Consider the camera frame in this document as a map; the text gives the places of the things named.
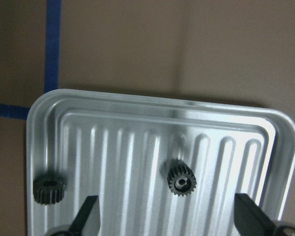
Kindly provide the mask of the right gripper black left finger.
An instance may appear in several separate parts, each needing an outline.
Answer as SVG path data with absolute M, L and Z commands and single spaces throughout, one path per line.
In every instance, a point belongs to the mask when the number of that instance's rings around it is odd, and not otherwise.
M 73 236 L 97 236 L 100 230 L 98 196 L 87 196 L 69 227 Z

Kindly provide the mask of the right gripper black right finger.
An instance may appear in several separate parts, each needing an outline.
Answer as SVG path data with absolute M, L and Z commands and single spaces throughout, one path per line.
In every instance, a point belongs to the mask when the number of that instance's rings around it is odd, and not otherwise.
M 276 228 L 245 193 L 235 193 L 234 225 L 241 236 L 272 236 Z

